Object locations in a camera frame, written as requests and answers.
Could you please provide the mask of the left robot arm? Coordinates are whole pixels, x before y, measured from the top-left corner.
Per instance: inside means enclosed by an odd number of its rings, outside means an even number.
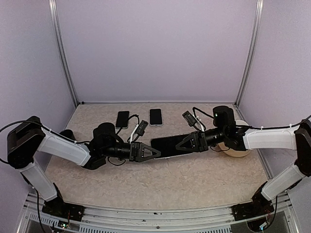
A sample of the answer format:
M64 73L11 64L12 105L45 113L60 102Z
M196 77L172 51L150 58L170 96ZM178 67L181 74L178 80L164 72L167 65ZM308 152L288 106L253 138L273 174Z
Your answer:
M49 202L49 208L58 216L65 215L68 205L61 200L56 185L35 160L36 152L60 157L89 170L100 168L111 157L141 163L161 156L160 151L144 143L124 142L110 122L95 128L90 142L78 142L73 137L56 133L36 116L15 124L17 127L7 135L7 163L22 174L44 201Z

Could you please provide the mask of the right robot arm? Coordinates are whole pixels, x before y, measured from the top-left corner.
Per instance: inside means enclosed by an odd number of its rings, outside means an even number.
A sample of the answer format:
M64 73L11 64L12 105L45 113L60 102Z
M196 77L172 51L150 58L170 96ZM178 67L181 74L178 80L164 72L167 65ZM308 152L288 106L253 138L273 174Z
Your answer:
M209 147L224 143L229 149L247 151L256 149L295 150L297 159L273 179L264 183L253 195L248 205L252 215L258 216L268 206L268 201L311 175L311 122L301 122L281 127L256 128L238 125L234 112L227 106L213 108L214 128L190 133L175 147L187 152L204 152Z

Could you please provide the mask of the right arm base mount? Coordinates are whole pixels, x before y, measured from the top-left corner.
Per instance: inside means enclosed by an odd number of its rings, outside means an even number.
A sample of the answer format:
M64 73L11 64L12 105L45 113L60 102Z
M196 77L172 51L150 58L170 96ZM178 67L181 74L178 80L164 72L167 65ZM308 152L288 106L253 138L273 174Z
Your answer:
M274 211L272 201L267 200L261 194L264 185L258 188L250 202L236 204L231 207L235 221L261 216Z

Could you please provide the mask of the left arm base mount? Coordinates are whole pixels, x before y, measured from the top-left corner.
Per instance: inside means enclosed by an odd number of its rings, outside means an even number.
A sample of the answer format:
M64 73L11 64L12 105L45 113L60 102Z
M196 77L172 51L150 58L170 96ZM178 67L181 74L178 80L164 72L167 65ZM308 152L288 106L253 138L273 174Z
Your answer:
M42 212L51 216L66 218L67 220L82 221L85 207L65 202L55 183L53 183L57 196L50 201L44 201Z

